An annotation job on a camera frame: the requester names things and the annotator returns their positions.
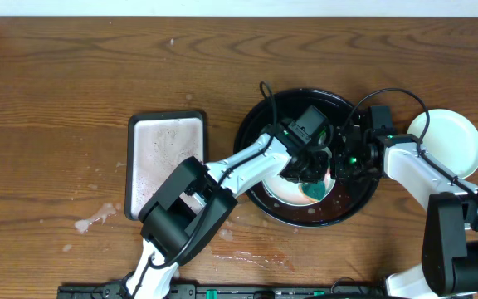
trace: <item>green object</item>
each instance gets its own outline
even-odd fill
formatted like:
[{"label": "green object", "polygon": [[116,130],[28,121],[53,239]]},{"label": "green object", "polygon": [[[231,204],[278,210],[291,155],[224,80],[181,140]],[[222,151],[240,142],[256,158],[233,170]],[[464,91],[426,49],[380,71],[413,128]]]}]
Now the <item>green object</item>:
[{"label": "green object", "polygon": [[316,184],[302,184],[302,192],[315,200],[322,200],[325,197],[325,184],[324,181],[320,181]]},{"label": "green object", "polygon": [[217,290],[207,290],[206,299],[217,299]]}]

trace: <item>white plate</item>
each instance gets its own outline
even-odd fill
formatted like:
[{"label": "white plate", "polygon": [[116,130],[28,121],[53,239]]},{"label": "white plate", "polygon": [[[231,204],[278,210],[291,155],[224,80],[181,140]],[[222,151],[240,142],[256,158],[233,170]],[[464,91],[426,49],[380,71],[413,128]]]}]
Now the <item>white plate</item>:
[{"label": "white plate", "polygon": [[[459,178],[467,178],[478,168],[478,131],[464,116],[451,110],[430,110],[431,123],[423,144],[438,161]],[[425,113],[408,127],[407,133],[420,137]]]},{"label": "white plate", "polygon": [[[328,169],[328,173],[324,177],[325,184],[325,199],[328,196],[331,189],[335,186],[335,180],[331,179],[331,174]],[[280,200],[282,203],[289,204],[291,206],[302,207],[308,206],[320,202],[321,200],[314,200],[305,195],[300,188],[301,184],[291,183],[281,176],[277,175],[263,180],[263,187],[269,196]]]}]

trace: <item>green connector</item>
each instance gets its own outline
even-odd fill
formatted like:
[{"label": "green connector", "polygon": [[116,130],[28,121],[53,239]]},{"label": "green connector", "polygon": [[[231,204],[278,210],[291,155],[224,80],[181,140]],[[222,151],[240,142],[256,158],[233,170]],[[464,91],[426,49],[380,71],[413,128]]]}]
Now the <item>green connector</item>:
[{"label": "green connector", "polygon": [[217,299],[217,290],[207,290],[206,299]]}]

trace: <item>green sponge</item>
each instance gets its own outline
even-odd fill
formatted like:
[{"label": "green sponge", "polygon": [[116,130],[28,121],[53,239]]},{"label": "green sponge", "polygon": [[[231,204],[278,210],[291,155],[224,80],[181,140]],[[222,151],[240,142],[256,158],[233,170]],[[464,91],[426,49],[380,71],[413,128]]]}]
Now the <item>green sponge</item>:
[{"label": "green sponge", "polygon": [[324,181],[320,181],[316,184],[302,184],[300,186],[302,192],[311,197],[314,200],[322,200],[325,196],[325,184]]}]

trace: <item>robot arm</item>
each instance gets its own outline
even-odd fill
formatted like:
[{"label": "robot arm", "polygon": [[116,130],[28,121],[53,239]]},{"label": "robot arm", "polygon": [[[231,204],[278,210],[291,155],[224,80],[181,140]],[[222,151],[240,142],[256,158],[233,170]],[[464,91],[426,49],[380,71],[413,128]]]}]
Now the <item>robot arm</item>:
[{"label": "robot arm", "polygon": [[[270,136],[265,133],[261,135],[253,145],[237,154],[234,154],[232,157],[218,162],[207,163],[207,175],[209,175],[214,182],[217,182],[230,165],[234,165],[246,157],[252,156],[258,151],[263,150],[269,139]],[[263,179],[278,175],[288,165],[289,161],[290,155],[287,153],[286,147],[278,139],[274,138],[271,142],[271,146],[264,154],[257,156],[248,163],[235,169],[226,179],[224,179],[221,188],[230,190],[232,196],[235,198]],[[206,200],[202,198],[203,194],[196,192],[193,196],[198,199],[198,202],[202,206],[206,206]],[[134,275],[126,282],[129,293],[134,294],[134,290],[139,284],[139,279],[143,275],[144,278],[139,290],[136,292],[135,299],[161,299],[165,297],[169,292],[169,285],[173,278],[173,274],[179,267],[178,263],[174,263],[170,267],[161,270],[154,270],[146,267],[149,257],[154,257],[154,263],[156,264],[164,263],[163,254],[157,249],[151,240],[144,239],[143,253],[139,260],[138,267]]]},{"label": "robot arm", "polygon": [[454,183],[450,170],[418,152],[416,137],[396,135],[385,106],[369,108],[367,119],[346,136],[333,161],[336,179],[394,179],[427,211],[422,264],[390,276],[388,295],[436,298],[478,292],[478,241],[467,242],[465,234],[465,229],[478,232],[478,187],[462,179]]}]

